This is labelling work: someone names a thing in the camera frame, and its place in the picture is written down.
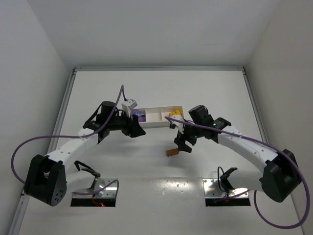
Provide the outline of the brown lego brick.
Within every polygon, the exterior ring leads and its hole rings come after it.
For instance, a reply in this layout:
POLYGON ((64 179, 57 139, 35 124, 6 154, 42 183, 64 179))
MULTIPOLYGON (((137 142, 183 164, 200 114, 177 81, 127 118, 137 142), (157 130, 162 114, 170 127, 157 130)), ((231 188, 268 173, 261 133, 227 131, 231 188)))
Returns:
POLYGON ((174 155, 177 155, 179 154, 179 150, 177 148, 175 149, 169 149, 166 151, 166 156, 167 157, 171 157, 171 156, 174 156, 174 155))

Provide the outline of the yellow rounded lego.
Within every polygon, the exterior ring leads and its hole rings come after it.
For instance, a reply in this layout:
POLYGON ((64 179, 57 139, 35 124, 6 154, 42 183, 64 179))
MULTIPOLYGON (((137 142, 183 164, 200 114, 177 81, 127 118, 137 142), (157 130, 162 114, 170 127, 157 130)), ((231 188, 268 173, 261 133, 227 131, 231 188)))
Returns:
POLYGON ((175 109, 174 111, 169 113, 169 117, 173 118, 174 116, 180 116, 183 118, 183 114, 178 109, 175 109))

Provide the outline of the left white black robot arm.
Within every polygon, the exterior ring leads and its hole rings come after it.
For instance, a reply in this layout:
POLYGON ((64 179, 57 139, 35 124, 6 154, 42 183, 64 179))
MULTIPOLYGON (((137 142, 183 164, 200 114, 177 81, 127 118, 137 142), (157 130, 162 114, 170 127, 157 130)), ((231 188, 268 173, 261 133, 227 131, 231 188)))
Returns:
POLYGON ((58 205, 67 192, 78 195, 97 195, 106 188, 100 173, 78 159, 99 144, 111 131, 121 131, 136 138, 146 133, 132 114, 137 106, 133 99, 117 104, 103 101, 84 123, 76 136, 45 156, 36 155, 30 163, 24 192, 50 206, 58 205))

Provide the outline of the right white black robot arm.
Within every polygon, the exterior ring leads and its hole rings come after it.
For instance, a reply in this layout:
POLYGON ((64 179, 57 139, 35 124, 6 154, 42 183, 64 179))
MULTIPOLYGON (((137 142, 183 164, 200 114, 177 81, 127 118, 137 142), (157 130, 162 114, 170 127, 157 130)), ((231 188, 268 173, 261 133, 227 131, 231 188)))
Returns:
POLYGON ((218 177, 221 191, 230 193, 236 188, 262 191, 273 201, 281 203, 301 183, 295 156, 289 150, 278 153, 252 141, 228 120, 222 117, 214 119, 203 105, 191 109, 189 115, 191 122, 180 114, 169 115, 170 127, 178 128, 174 142, 179 151, 190 153, 197 139, 205 138, 233 150, 259 170, 250 172, 231 167, 218 177))

